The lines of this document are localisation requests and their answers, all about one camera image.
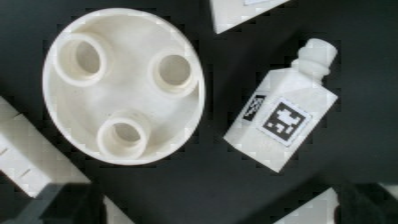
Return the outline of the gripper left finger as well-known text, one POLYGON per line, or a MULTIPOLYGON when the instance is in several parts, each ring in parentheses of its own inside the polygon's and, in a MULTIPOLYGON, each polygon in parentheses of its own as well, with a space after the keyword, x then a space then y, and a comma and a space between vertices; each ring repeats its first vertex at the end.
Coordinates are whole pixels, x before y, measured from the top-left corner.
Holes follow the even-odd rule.
POLYGON ((49 184, 14 217, 14 224, 106 224, 102 198, 90 183, 49 184))

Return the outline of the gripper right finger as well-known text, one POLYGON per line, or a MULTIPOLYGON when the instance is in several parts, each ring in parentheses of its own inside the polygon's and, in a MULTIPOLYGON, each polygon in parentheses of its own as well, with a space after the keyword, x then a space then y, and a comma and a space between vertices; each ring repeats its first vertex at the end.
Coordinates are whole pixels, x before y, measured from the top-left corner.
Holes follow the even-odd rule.
POLYGON ((385 188, 371 184, 340 184, 333 209, 335 224, 398 224, 398 199, 385 188))

